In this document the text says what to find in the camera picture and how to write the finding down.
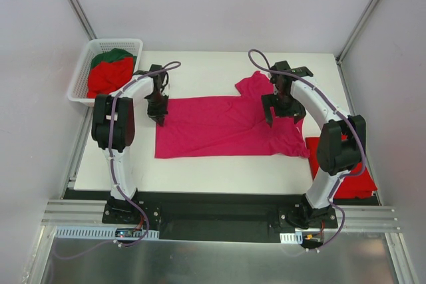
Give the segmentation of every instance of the white wall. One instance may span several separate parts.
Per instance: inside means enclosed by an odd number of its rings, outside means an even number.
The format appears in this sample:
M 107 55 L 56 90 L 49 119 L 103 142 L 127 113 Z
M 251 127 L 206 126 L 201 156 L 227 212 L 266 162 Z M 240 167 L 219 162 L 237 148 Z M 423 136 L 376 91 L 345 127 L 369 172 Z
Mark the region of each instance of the white wall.
M 0 0 L 0 283 L 21 282 L 83 108 L 65 92 L 88 41 L 67 0 Z
M 97 36 L 146 50 L 335 53 L 369 0 L 79 0 Z
M 343 61 L 384 204 L 426 283 L 426 0 L 383 0 Z

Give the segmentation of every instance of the reflective floor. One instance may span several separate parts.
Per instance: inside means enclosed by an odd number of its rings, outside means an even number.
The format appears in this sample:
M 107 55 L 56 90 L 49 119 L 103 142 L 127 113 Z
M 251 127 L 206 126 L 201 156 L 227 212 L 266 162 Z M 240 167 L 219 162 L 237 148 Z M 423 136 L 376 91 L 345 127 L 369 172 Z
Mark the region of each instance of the reflective floor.
M 99 241 L 56 239 L 61 256 Z M 143 241 L 108 243 L 70 261 L 50 256 L 42 283 L 397 283 L 379 234 L 341 234 L 320 253 L 297 245 Z

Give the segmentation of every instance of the pink cloth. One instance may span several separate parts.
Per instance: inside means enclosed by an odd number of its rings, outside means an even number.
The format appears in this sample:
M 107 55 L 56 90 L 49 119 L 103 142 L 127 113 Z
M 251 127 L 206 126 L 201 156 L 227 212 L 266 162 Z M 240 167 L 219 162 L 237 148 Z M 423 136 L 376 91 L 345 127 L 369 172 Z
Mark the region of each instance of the pink cloth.
M 273 92 L 259 71 L 235 86 L 241 96 L 206 96 L 170 99 L 164 126 L 156 127 L 156 158 L 187 156 L 309 157 L 302 137 L 302 122 L 265 120 L 260 96 Z

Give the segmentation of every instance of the white basket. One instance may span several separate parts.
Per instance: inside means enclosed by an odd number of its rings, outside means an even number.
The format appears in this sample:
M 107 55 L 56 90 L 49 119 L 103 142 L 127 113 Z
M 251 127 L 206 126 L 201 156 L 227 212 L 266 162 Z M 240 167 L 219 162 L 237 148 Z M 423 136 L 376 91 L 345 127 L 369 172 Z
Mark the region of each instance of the white basket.
M 143 42 L 140 39 L 96 39 L 87 43 L 81 53 L 77 67 L 75 68 L 73 79 L 68 87 L 68 99 L 81 102 L 87 106 L 95 104 L 94 99 L 87 98 L 87 79 L 91 71 L 92 59 L 100 54 L 114 48 L 124 49 L 134 56 L 137 56 L 134 64 L 134 72 L 139 68 L 140 54 L 142 53 Z

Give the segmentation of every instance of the white table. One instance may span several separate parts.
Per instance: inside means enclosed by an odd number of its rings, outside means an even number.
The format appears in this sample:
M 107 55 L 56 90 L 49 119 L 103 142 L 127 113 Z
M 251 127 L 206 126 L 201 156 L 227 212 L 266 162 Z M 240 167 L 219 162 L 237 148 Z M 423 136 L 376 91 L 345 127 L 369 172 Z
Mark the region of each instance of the white table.
M 271 64 L 287 60 L 292 68 L 307 66 L 319 87 L 341 107 L 347 100 L 332 54 L 267 53 Z M 182 63 L 170 72 L 170 98 L 236 95 L 234 85 L 256 68 L 247 53 L 142 52 L 140 67 L 152 63 Z M 312 184 L 308 160 L 283 155 L 213 156 L 155 159 L 155 124 L 146 115 L 146 102 L 135 110 L 136 135 L 131 146 L 133 174 L 140 191 L 218 192 L 232 194 L 302 194 Z M 304 136 L 319 136 L 308 114 Z M 75 190 L 110 190 L 107 161 L 89 136 L 75 182 Z

